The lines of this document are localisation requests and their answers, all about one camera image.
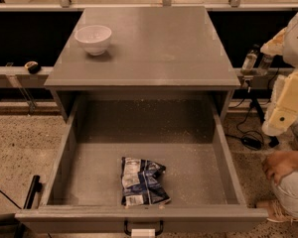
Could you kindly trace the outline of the person's hand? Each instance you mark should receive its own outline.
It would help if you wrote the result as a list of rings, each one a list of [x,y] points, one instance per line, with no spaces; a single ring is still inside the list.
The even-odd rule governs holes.
[[[275,151],[262,162],[262,169],[268,179],[275,184],[298,171],[298,151]]]

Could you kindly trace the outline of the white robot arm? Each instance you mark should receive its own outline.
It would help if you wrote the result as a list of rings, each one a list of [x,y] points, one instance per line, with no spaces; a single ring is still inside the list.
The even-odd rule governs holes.
[[[292,69],[275,79],[262,131],[279,136],[298,118],[298,12],[287,26],[261,48],[265,55],[281,56]]]

